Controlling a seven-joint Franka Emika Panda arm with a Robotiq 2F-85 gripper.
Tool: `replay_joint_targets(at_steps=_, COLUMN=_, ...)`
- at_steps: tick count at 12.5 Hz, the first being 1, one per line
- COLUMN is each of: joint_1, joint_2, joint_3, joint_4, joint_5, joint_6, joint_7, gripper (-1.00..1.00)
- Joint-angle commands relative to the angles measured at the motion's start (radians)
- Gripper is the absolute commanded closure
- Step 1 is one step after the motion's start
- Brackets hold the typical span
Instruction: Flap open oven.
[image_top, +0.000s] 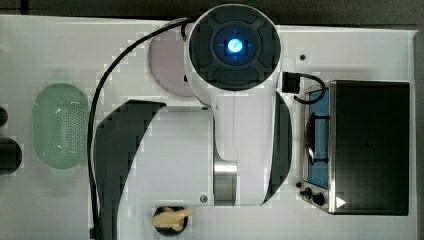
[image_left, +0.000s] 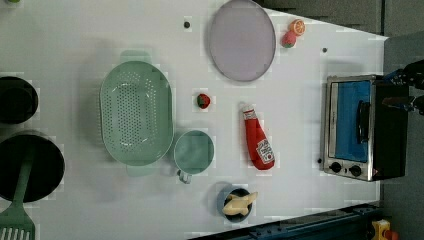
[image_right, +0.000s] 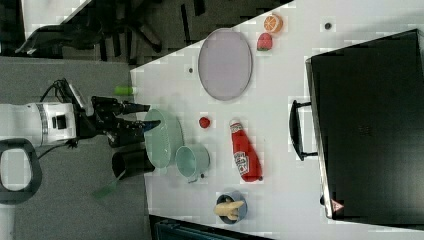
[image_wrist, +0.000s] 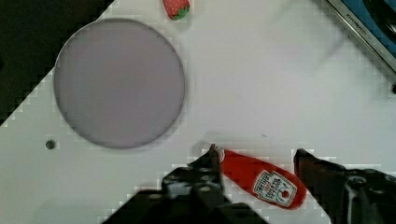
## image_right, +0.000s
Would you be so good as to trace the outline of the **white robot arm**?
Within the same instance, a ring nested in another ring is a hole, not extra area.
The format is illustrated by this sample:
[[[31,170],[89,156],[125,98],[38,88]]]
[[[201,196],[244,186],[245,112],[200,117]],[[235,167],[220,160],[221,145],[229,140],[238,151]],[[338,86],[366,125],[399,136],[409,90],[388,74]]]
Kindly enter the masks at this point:
[[[1,158],[8,158],[13,150],[23,153],[30,166],[28,184],[18,190],[1,187],[1,203],[17,205],[29,200],[42,183],[41,156],[36,149],[42,146],[75,145],[82,139],[97,135],[108,137],[111,147],[121,147],[143,140],[144,133],[160,125],[158,120],[128,121],[129,113],[147,112],[148,105],[97,97],[94,112],[88,116],[84,108],[74,102],[27,103],[1,106]]]

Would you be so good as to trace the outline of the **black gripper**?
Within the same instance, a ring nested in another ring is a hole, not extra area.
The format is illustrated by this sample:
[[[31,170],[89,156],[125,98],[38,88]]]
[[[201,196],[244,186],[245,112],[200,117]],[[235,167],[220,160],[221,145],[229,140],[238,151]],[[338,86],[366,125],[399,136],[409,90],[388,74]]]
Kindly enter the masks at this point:
[[[149,105],[137,103],[123,103],[122,107],[117,99],[93,96],[91,98],[93,113],[87,115],[85,110],[76,114],[77,138],[89,139],[97,135],[105,135],[112,148],[119,146],[118,125],[120,120],[118,114],[131,114],[137,112],[148,112]],[[143,135],[161,124],[160,120],[127,121],[125,129],[136,135]]]

